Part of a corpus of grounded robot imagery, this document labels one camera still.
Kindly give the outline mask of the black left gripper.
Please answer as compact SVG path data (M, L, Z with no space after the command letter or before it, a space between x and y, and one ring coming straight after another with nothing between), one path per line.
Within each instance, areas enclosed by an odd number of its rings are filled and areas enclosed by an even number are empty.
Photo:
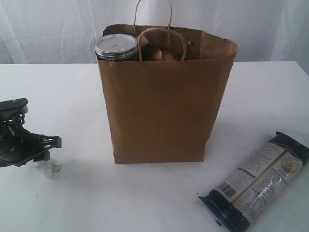
M49 161L49 150L43 147L61 148L59 136L47 136L31 133L21 124L10 121L6 115L0 115L0 166L20 167L29 161Z

